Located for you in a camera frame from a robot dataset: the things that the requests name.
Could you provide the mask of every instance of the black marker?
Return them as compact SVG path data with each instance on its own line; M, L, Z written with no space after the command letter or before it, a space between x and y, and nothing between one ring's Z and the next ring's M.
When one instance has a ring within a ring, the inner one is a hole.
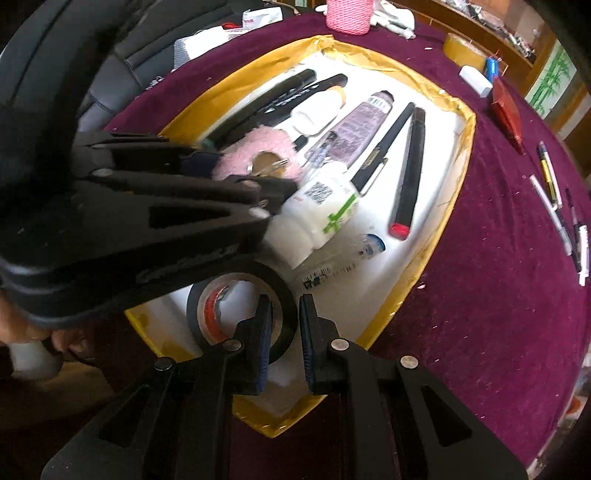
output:
M408 134L408 153L402 166L402 178L394 197L388 233L399 240L406 240L413 222L417 204L418 185L421 181L423 151L425 147L425 110L416 107Z

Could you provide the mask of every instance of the white plastic bottle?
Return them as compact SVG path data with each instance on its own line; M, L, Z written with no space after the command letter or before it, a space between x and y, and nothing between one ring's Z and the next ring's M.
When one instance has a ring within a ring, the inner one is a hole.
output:
M315 93L291 111L292 124L308 137L316 135L335 119L345 100L345 91L339 86Z
M322 166L269 224L265 241L292 270L355 214L358 193L344 177L346 169L341 162Z

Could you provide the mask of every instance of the pink fuzzy hair tie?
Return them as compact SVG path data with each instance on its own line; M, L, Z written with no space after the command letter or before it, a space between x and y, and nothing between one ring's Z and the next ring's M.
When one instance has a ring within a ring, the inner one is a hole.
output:
M296 162L296 151L289 135L283 130L257 127L242 140L224 150L223 157L213 170L213 179L223 180L230 175L248 175L252 162L262 152L270 152L282 160L287 160L283 178L300 177L301 168Z

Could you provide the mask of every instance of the marker cap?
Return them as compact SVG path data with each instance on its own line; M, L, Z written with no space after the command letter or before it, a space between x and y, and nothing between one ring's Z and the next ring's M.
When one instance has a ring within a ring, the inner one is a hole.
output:
M388 233L398 240L406 240L410 233L410 227L401 223L395 223L390 226Z

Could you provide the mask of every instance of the maroon tablecloth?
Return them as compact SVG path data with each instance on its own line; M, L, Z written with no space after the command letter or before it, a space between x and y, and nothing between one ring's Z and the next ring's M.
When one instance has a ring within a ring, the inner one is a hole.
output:
M528 465L569 400L590 335L589 288L578 286L573 262L527 178L532 173L542 178L539 140L546 143L563 196L570 188L584 221L591 221L591 202L561 145L515 90L524 157L495 125L488 101L478 98L444 56L443 33L418 22L417 38L410 41L383 28L355 37L329 30L321 15L307 14L248 33L186 64L108 128L156 133L229 73L317 34L399 60L478 115L462 191L417 283L425 287L408 295L372 352L418 357ZM564 216L570 225L569 212ZM337 417L336 403L327 400L274 440L236 421L232 478L337 478Z

